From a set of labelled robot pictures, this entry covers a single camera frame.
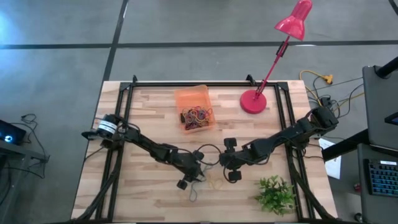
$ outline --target gray floor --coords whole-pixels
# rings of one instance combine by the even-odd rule
[[[275,23],[288,15],[293,0],[131,0],[120,43],[282,41]],[[110,44],[122,0],[0,1],[1,44]],[[317,0],[305,23],[305,40],[396,40],[398,16],[387,0]],[[260,79],[277,47],[118,49],[110,80]],[[334,82],[361,76],[366,65],[397,56],[398,45],[289,47],[271,80],[298,79],[301,70],[333,74]],[[109,49],[0,50],[0,119],[19,121],[35,113],[37,134],[51,154],[44,180],[27,175],[13,223],[68,220],[87,146],[80,133],[90,128]],[[306,74],[312,84],[314,76]],[[325,88],[336,100],[362,81]],[[329,136],[347,138],[366,128],[364,99]],[[40,150],[34,142],[27,146]],[[342,180],[330,179],[338,214],[360,212],[352,191],[350,165],[343,157]]]

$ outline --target computer keyboard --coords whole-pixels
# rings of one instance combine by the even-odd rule
[[[365,174],[368,177],[368,189],[372,195],[398,197],[397,162],[365,159]]]

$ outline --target yellow cable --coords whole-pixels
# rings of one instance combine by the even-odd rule
[[[355,98],[357,98],[357,97],[359,97],[359,96],[362,96],[362,95],[364,95],[365,93],[360,93],[360,94],[358,94],[358,95],[356,95],[356,96],[353,96],[353,97],[351,97],[351,100],[353,100],[353,99],[355,99]],[[347,99],[347,100],[345,100],[344,102],[342,102],[342,104],[340,104],[338,107],[336,107],[336,109],[334,109],[333,110],[333,112],[335,112],[336,110],[338,110],[338,108],[341,108],[341,106],[343,106],[345,103],[347,103],[349,101],[349,99]]]
[[[314,71],[311,71],[311,70],[302,70],[302,71],[300,72],[300,75],[299,75],[300,80],[303,80],[303,73],[304,73],[304,72],[312,73],[312,74],[314,74],[314,75],[316,75],[316,76],[319,76],[319,77],[321,77],[324,81],[326,81],[328,84],[331,84],[331,80],[333,79],[333,75],[331,75],[331,76],[329,77],[329,76],[326,76],[326,75],[320,75],[320,74],[318,74],[318,73],[316,73],[316,72],[314,72]],[[318,104],[321,106],[321,105],[322,105],[322,104],[321,104],[321,101],[320,101],[319,98],[316,96],[316,94],[314,94],[314,92],[313,92],[311,89],[309,89],[309,87],[305,86],[305,88],[315,97],[315,99],[318,101]]]

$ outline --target lamp base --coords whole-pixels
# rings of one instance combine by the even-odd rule
[[[258,114],[267,106],[267,100],[263,94],[260,94],[259,97],[254,100],[255,95],[255,90],[248,90],[245,91],[241,96],[241,107],[249,114]]]

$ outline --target artificial plant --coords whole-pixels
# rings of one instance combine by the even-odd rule
[[[295,197],[292,193],[292,185],[287,184],[281,177],[279,182],[277,175],[268,179],[262,178],[256,184],[259,185],[260,195],[255,199],[260,203],[262,211],[274,212],[282,216],[292,212]]]

